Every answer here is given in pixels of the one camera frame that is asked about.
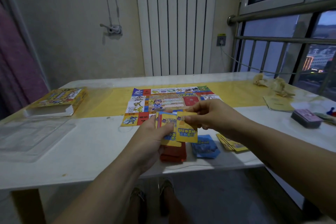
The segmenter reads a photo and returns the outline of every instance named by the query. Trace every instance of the beige wall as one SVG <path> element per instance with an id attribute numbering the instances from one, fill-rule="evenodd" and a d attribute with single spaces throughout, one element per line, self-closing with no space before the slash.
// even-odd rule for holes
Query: beige wall
<path id="1" fill-rule="evenodd" d="M 226 20 L 230 15 L 238 14 L 238 7 L 239 0 L 216 0 L 209 73 L 231 72 L 232 60 L 224 54 L 221 56 L 221 49 L 216 46 L 216 41 L 217 34 L 225 33 L 226 45 L 223 51 L 231 55 L 235 27 L 229 27 Z"/>
<path id="2" fill-rule="evenodd" d="M 80 79 L 144 76 L 137 0 L 118 0 L 124 35 L 109 39 L 106 0 L 16 0 L 52 89 Z M 116 5 L 109 0 L 112 22 Z"/>

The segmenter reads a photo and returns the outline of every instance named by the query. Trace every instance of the pink curtain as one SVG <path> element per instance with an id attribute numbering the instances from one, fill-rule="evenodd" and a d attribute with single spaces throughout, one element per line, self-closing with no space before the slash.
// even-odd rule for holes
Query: pink curtain
<path id="1" fill-rule="evenodd" d="M 14 113 L 48 93 L 16 24 L 0 4 L 0 94 Z"/>

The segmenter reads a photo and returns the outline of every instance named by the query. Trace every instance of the forearm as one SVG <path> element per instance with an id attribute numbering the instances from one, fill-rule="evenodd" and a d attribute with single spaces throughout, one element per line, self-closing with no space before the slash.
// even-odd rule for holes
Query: forearm
<path id="1" fill-rule="evenodd" d="M 336 219 L 336 154 L 275 129 L 249 123 L 242 143 L 266 166 Z"/>
<path id="2" fill-rule="evenodd" d="M 54 224 L 113 223 L 119 216 L 140 170 L 120 154 L 57 218 Z"/>

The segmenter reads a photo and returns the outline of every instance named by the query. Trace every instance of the table leg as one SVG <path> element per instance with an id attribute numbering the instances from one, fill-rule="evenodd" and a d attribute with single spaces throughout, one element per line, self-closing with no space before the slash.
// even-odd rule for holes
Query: table leg
<path id="1" fill-rule="evenodd" d="M 11 196 L 23 224 L 46 224 L 38 189 L 12 191 Z"/>

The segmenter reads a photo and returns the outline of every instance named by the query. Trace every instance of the board game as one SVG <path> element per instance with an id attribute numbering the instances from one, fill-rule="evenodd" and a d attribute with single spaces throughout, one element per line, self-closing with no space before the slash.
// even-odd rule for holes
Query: board game
<path id="1" fill-rule="evenodd" d="M 134 88 L 128 102 L 122 127 L 138 126 L 156 112 L 173 110 L 186 111 L 195 103 L 207 99 L 220 99 L 207 86 L 145 89 Z"/>

